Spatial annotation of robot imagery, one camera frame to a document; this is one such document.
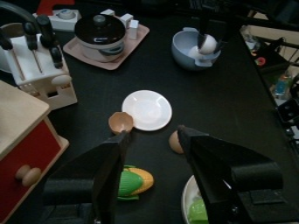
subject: white plate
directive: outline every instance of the white plate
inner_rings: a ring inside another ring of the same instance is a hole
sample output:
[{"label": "white plate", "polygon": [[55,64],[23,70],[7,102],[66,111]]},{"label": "white plate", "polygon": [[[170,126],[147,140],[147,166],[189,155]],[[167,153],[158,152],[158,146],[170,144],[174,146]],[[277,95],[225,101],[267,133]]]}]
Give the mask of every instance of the white plate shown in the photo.
[{"label": "white plate", "polygon": [[199,199],[202,199],[201,190],[198,187],[195,177],[191,176],[182,192],[182,216],[186,224],[190,224],[189,221],[190,207],[193,205],[193,202],[195,202]]},{"label": "white plate", "polygon": [[166,98],[154,91],[134,92],[123,102],[123,112],[135,120],[141,130],[159,130],[173,118],[173,107]]}]

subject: brown egg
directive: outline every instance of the brown egg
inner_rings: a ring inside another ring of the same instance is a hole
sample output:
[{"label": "brown egg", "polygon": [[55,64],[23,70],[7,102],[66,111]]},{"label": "brown egg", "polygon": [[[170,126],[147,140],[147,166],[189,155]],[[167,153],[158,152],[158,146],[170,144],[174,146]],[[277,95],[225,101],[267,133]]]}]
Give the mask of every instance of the brown egg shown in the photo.
[{"label": "brown egg", "polygon": [[117,135],[123,130],[130,132],[134,128],[134,117],[127,112],[117,112],[109,118],[109,127]]},{"label": "brown egg", "polygon": [[183,147],[179,143],[178,130],[170,136],[170,145],[177,153],[183,154]]}]

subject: gray bowl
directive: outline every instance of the gray bowl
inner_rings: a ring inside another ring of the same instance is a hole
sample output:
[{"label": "gray bowl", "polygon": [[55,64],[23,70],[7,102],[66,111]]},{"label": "gray bowl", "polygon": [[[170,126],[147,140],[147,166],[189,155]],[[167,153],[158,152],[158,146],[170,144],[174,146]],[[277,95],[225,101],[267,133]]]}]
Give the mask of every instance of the gray bowl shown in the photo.
[{"label": "gray bowl", "polygon": [[203,59],[194,59],[189,56],[190,50],[198,45],[199,32],[194,28],[183,28],[173,37],[173,57],[177,63],[190,71],[201,71],[213,66],[221,51],[205,55]]}]

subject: red drawer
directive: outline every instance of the red drawer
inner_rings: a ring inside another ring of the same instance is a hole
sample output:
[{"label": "red drawer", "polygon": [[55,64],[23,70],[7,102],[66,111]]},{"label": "red drawer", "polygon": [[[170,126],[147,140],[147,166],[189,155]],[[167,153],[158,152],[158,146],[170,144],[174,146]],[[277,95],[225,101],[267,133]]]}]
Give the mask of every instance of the red drawer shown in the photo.
[{"label": "red drawer", "polygon": [[0,161],[0,222],[23,200],[33,186],[23,186],[23,181],[15,174],[23,165],[42,169],[42,174],[58,156],[62,147],[50,130],[46,121],[42,121]]}]

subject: green vegetable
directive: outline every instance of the green vegetable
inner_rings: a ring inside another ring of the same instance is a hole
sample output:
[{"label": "green vegetable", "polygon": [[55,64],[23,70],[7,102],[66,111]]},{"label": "green vegetable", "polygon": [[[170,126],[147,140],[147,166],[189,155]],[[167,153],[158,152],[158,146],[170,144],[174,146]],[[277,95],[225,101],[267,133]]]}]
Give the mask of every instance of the green vegetable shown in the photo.
[{"label": "green vegetable", "polygon": [[209,224],[209,215],[203,199],[193,202],[189,213],[189,220],[191,224]]}]

